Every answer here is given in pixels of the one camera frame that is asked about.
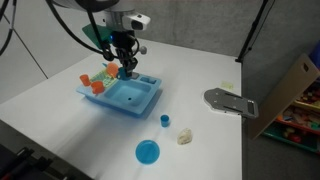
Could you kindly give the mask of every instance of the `blue cup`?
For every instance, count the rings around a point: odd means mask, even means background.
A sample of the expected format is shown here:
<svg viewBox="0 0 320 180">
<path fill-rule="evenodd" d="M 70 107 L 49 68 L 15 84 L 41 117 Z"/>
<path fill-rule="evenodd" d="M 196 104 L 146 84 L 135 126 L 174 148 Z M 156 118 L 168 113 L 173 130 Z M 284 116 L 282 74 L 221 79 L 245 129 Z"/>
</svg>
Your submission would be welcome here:
<svg viewBox="0 0 320 180">
<path fill-rule="evenodd" d="M 167 116 L 167 115 L 162 115 L 162 116 L 160 117 L 160 120 L 161 120 L 161 126 L 162 126 L 162 127 L 168 127 L 168 126 L 169 126 L 169 124 L 170 124 L 169 116 Z"/>
</svg>

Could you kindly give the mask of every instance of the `white table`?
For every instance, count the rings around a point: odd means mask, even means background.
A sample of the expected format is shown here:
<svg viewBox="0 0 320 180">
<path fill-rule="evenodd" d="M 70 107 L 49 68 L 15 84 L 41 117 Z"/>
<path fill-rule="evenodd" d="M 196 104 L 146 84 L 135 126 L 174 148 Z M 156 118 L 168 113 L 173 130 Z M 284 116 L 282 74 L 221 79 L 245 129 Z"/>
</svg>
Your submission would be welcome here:
<svg viewBox="0 0 320 180">
<path fill-rule="evenodd" d="M 212 111 L 203 93 L 233 84 L 241 94 L 241 65 L 233 57 L 141 40 L 136 71 L 162 79 L 154 108 L 137 119 L 93 104 L 75 92 L 79 75 L 103 68 L 94 54 L 0 105 L 0 119 L 65 159 L 103 180 L 239 180 L 242 178 L 241 117 Z M 171 118 L 169 128 L 160 116 Z M 178 133 L 193 131 L 190 144 Z M 152 165 L 142 165 L 135 148 L 145 139 L 160 147 Z"/>
</svg>

